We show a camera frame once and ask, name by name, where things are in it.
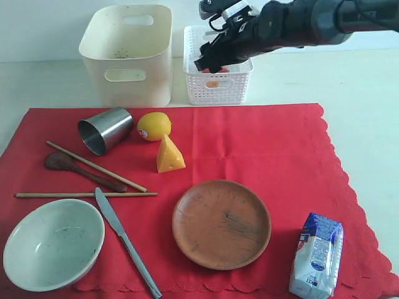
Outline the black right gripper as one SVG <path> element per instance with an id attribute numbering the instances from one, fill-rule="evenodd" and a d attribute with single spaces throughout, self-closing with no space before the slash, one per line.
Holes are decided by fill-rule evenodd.
<path id="1" fill-rule="evenodd" d="M 217 39 L 203 44 L 201 57 L 194 61 L 199 72 L 215 74 L 224 65 L 240 64 L 251 57 L 272 52 L 284 46 L 284 23 L 287 5 L 269 1 L 258 16 L 230 27 Z"/>

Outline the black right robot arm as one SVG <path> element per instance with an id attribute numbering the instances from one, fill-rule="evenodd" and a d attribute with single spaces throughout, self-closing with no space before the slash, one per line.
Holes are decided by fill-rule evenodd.
<path id="1" fill-rule="evenodd" d="M 213 22 L 216 38 L 199 48 L 197 70 L 214 74 L 226 65 L 284 47 L 339 45 L 354 32 L 398 31 L 398 1 L 200 1 L 199 16 Z"/>

